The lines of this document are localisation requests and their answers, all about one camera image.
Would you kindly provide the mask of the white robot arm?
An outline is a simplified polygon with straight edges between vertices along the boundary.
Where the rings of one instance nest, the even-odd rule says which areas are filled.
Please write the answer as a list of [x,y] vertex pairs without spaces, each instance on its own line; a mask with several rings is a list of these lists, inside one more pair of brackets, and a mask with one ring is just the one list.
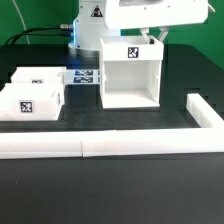
[[164,41],[171,26],[203,23],[209,8],[208,0],[79,0],[70,52],[94,57],[102,36],[119,36],[128,29],[146,36],[159,27],[159,40]]

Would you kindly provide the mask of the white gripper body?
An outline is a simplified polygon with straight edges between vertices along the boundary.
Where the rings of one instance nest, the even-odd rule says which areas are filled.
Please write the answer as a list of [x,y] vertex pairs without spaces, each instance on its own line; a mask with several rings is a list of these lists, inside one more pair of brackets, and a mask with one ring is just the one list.
[[104,20],[109,29],[169,27],[203,23],[208,0],[106,0]]

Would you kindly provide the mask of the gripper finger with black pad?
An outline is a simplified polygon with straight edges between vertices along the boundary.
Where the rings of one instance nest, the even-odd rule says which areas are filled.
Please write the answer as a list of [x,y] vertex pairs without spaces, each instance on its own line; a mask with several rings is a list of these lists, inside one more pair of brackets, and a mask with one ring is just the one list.
[[158,36],[158,40],[160,42],[163,42],[166,38],[166,36],[168,35],[169,33],[169,28],[168,27],[161,27],[160,28],[160,34]]
[[150,38],[148,36],[148,33],[149,33],[149,28],[141,28],[140,29],[140,32],[145,40],[145,43],[146,44],[150,44]]

